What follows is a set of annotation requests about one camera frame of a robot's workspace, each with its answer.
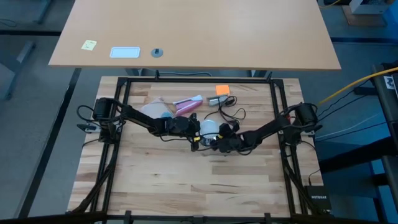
butcher block table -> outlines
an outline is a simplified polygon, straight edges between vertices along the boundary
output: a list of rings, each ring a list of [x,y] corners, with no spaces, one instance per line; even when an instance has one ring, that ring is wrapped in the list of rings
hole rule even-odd
[[[118,77],[103,77],[96,97],[113,98],[117,80]],[[225,84],[229,85],[231,95],[238,97],[237,104],[225,108],[225,112],[233,114],[244,108],[247,113],[240,131],[257,129],[274,119],[270,85]],[[216,85],[220,83],[133,82],[128,103],[138,110],[161,96],[172,108],[173,101],[195,95],[214,96]],[[298,79],[284,79],[284,85],[289,106],[303,101]],[[210,108],[204,100],[194,112],[203,121],[216,110],[217,107]],[[223,123],[218,113],[208,119]],[[87,134],[86,141],[96,138],[98,133]],[[313,144],[311,138],[303,140]],[[76,208],[94,186],[102,150],[103,143],[98,141],[83,148],[69,210]],[[308,144],[299,144],[297,155],[302,182],[306,185],[308,175],[319,169],[317,154]],[[313,174],[311,181],[313,185],[323,185],[320,172]],[[300,213],[297,189],[293,184],[292,188],[295,209]],[[98,210],[102,208],[103,189],[99,193]],[[126,210],[134,215],[263,217],[264,213],[270,213],[272,217],[289,217],[278,137],[275,134],[266,138],[248,156],[233,152],[225,156],[212,150],[191,152],[188,141],[163,142],[145,128],[127,122],[121,136],[108,215],[124,215]]]

yellow sticky note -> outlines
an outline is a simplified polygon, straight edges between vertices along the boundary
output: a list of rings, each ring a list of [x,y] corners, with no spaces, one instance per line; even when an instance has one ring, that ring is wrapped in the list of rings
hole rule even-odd
[[[93,50],[96,44],[97,44],[97,41],[95,41],[95,40],[86,40],[86,42],[83,44],[83,46],[81,46],[81,49]]]
[[[229,85],[217,85],[216,86],[217,95],[229,95]]]

black metal frame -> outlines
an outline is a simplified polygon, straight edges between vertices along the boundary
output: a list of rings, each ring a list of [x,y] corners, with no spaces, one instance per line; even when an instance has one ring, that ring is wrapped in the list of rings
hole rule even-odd
[[[105,196],[104,202],[102,204],[101,211],[96,211],[98,205],[98,196],[99,190],[96,191],[95,189],[90,192],[90,194],[94,195],[91,197],[91,208],[90,212],[83,213],[85,210],[80,211],[82,213],[66,213],[64,215],[51,215],[45,217],[31,217],[28,218],[28,214],[30,208],[32,206],[34,197],[37,193],[39,188],[40,181],[44,174],[44,170],[47,166],[49,156],[51,155],[52,148],[55,144],[56,137],[58,135],[60,126],[62,125],[63,118],[65,116],[65,112],[67,106],[69,104],[70,98],[73,94],[73,89],[76,85],[78,80],[79,74],[81,69],[76,68],[75,72],[73,73],[70,86],[65,94],[64,101],[60,107],[60,111],[58,112],[57,118],[54,122],[53,128],[50,133],[49,140],[47,141],[43,157],[40,160],[40,164],[38,169],[36,170],[35,177],[32,181],[32,184],[29,188],[28,194],[24,200],[24,204],[22,206],[22,210],[19,214],[19,219],[11,219],[11,220],[0,220],[0,224],[5,223],[89,223],[89,222],[96,222],[102,221],[106,223],[107,220],[124,220],[125,223],[132,223],[134,220],[153,220],[153,221],[188,221],[195,224],[205,223],[205,222],[259,222],[259,223],[272,223],[272,222],[279,222],[279,223],[319,223],[320,220],[326,221],[328,223],[373,223],[367,221],[359,221],[359,220],[346,220],[340,218],[334,218],[329,216],[319,216],[319,215],[308,215],[307,206],[309,209],[313,210],[314,205],[312,201],[309,199],[308,195],[305,193],[304,187],[302,185],[301,176],[300,176],[300,169],[297,159],[296,150],[294,147],[291,147],[291,155],[292,155],[292,164],[293,169],[289,166],[289,162],[287,160],[286,155],[286,145],[283,142],[282,136],[283,134],[279,133],[279,146],[281,151],[281,159],[282,159],[282,167],[284,172],[284,180],[286,185],[287,191],[287,200],[289,203],[289,212],[290,218],[271,218],[270,213],[265,213],[263,217],[206,217],[206,216],[147,216],[147,215],[132,215],[131,211],[126,211],[125,215],[107,215],[109,200],[111,196],[111,187],[113,183],[113,176],[116,167],[116,159],[119,152],[119,141],[116,142],[113,146],[113,153],[111,162],[109,162],[108,166],[105,168],[106,165],[106,157],[108,156],[108,151],[110,148],[109,144],[104,143],[103,146],[103,153],[101,155],[100,164],[98,167],[98,175],[97,175],[97,183],[104,182],[104,178],[107,176],[107,184],[105,188]],[[267,77],[266,79],[232,79],[232,78],[118,78],[116,90],[114,97],[119,99],[121,95],[122,87],[125,85],[124,91],[124,98],[123,103],[127,103],[129,92],[131,88],[131,84],[134,82],[173,82],[173,83],[183,83],[183,82],[193,82],[193,83],[263,83],[269,84],[271,89],[271,98],[272,98],[272,105],[274,107],[274,114],[277,116],[279,114],[279,107],[276,97],[276,90],[275,86],[279,87],[282,107],[287,107],[287,100],[284,90],[284,83],[283,80],[280,79],[270,79]],[[116,107],[112,108],[111,110],[112,116],[116,114]],[[300,208],[302,210],[302,214],[297,214],[295,211],[294,206],[294,198],[292,193],[292,186],[291,182],[294,183],[298,192],[299,192],[299,201],[300,201]]]
[[[114,98],[117,100],[119,99],[119,97],[121,96],[122,87],[125,85],[125,91],[123,93],[123,103],[126,104],[128,97],[129,97],[131,85],[134,82],[174,82],[174,83],[181,83],[181,82],[182,83],[183,82],[209,83],[209,82],[212,82],[212,83],[263,83],[263,84],[269,84],[271,87],[271,98],[272,98],[272,105],[274,107],[275,117],[278,116],[278,114],[279,114],[275,86],[279,87],[279,92],[280,92],[283,109],[287,108],[287,100],[286,100],[286,95],[285,95],[285,90],[284,90],[284,83],[283,83],[283,80],[279,80],[279,79],[271,80],[270,78],[267,78],[267,79],[263,79],[263,80],[258,80],[258,79],[247,79],[246,80],[246,79],[232,79],[232,78],[189,78],[189,79],[186,79],[186,78],[160,78],[160,77],[154,77],[154,78],[124,78],[123,77],[123,78],[118,78]],[[116,107],[113,107],[111,110],[111,116],[114,116],[115,114],[116,114]],[[309,204],[311,204],[311,201],[310,201],[309,197],[307,197],[305,200],[304,196],[303,196],[303,195],[305,195],[305,190],[304,190],[304,187],[303,187],[302,181],[301,181],[300,168],[299,168],[299,162],[297,159],[297,154],[295,152],[295,149],[293,148],[291,150],[291,153],[292,153],[292,163],[294,166],[294,170],[292,170],[290,168],[289,162],[287,160],[287,155],[286,155],[286,151],[285,151],[286,145],[283,143],[282,135],[283,134],[279,133],[278,138],[279,138],[279,146],[280,146],[280,150],[281,150],[282,166],[284,169],[284,179],[285,179],[287,198],[288,198],[288,203],[289,203],[289,212],[291,215],[295,214],[292,185],[290,182],[290,180],[292,180],[295,185],[298,185],[297,188],[298,188],[299,192],[301,192],[301,194],[299,195],[300,208],[302,210],[302,213],[306,215],[306,214],[308,214],[307,203],[309,202]],[[119,142],[120,142],[120,139],[113,146],[112,158],[114,158],[114,157],[117,158],[117,156],[118,156]],[[110,147],[110,144],[104,143],[103,152],[102,152],[99,167],[98,167],[96,183],[98,183],[100,181],[101,176],[103,175],[103,172],[105,169],[106,158],[108,156],[109,147]],[[109,166],[116,166],[116,160],[114,161],[114,163],[113,162],[109,163]],[[110,196],[111,196],[111,187],[112,187],[112,183],[113,183],[113,175],[114,175],[114,169],[112,169],[112,171],[108,177],[108,182],[107,182],[106,188],[105,188],[105,196],[104,196],[104,202],[102,204],[101,212],[108,211],[109,200],[110,200]],[[90,212],[96,211],[98,197],[99,197],[99,193],[97,193],[95,195],[93,202],[91,203]],[[156,218],[156,219],[160,218],[163,220],[165,217],[153,216],[153,218]],[[174,220],[180,221],[180,220],[183,220],[184,218],[186,218],[186,217],[178,217],[177,219],[174,219]]]

table leg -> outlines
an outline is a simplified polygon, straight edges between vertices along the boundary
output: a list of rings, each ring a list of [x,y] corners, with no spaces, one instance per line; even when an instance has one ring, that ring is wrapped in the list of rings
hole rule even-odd
[[[44,17],[46,15],[47,11],[49,10],[51,2],[52,2],[52,0],[44,0],[43,8],[40,12],[39,17],[34,21],[35,23],[37,23],[37,24],[43,23]]]
[[[390,191],[392,194],[392,199],[394,200],[396,210],[398,212],[398,157],[396,156],[383,156],[381,158],[384,170],[386,172],[386,177],[388,185],[390,186]]]
[[[7,90],[2,98],[9,100],[11,99],[12,92],[15,89],[16,81],[21,71],[22,67],[24,66],[29,54],[34,49],[35,44],[33,41],[28,41],[25,43],[24,48],[21,50],[17,58],[13,58],[9,54],[5,52],[0,52],[0,63],[3,64],[6,68],[8,68],[12,73],[13,76],[11,81],[9,82]]]
[[[125,71],[129,76],[140,76],[141,75],[139,73],[138,69],[136,69],[136,68],[125,68]]]
[[[394,142],[391,137],[387,137],[366,146],[361,146],[350,152],[339,154],[330,159],[324,159],[319,162],[319,168],[322,174],[324,174],[380,159],[382,156],[395,154]]]
[[[377,219],[380,223],[385,223],[382,203],[378,198],[373,198],[374,208],[376,209]]]
[[[372,176],[372,182],[375,186],[388,185],[386,174],[375,174]]]

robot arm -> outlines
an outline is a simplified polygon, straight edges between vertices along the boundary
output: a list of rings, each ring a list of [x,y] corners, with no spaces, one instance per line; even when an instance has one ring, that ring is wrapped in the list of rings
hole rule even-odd
[[[111,108],[120,108],[120,115],[111,118]],[[101,133],[99,140],[113,143],[118,138],[118,125],[123,125],[125,121],[136,123],[148,130],[157,137],[176,136],[187,138],[191,142],[192,149],[198,149],[198,143],[193,139],[199,137],[200,122],[196,114],[193,113],[189,118],[178,116],[176,118],[151,118],[150,116],[135,110],[130,105],[124,105],[112,98],[100,98],[96,100],[93,111],[93,120],[99,122]]]
[[[295,120],[290,122],[289,113],[294,111]],[[257,130],[245,131],[236,134],[239,127],[232,130],[227,124],[220,126],[220,133],[216,140],[211,142],[213,150],[220,152],[251,152],[262,140],[279,132],[283,132],[284,142],[289,145],[299,144],[301,140],[301,132],[310,132],[320,129],[322,126],[317,125],[318,118],[315,114],[312,104],[301,103],[287,108],[276,117],[275,120],[265,124]]]
[[[120,112],[119,116],[111,118],[111,109],[116,106]],[[290,122],[290,113],[295,113],[295,120]],[[99,141],[114,143],[119,138],[118,128],[126,121],[136,123],[148,130],[157,137],[176,136],[186,138],[191,143],[191,150],[196,151],[199,148],[199,141],[203,138],[200,133],[200,122],[193,113],[189,118],[178,116],[176,118],[151,118],[150,116],[135,110],[130,105],[124,105],[118,100],[112,98],[100,98],[96,100],[93,110],[93,121],[99,122],[101,133]],[[301,140],[301,132],[316,131],[321,126],[317,125],[318,118],[309,103],[293,105],[282,111],[275,120],[265,124],[257,130],[236,133],[239,125],[231,129],[229,124],[222,124],[219,129],[219,135],[211,142],[213,150],[220,152],[251,152],[262,140],[283,131],[284,142],[286,144],[296,145]]]

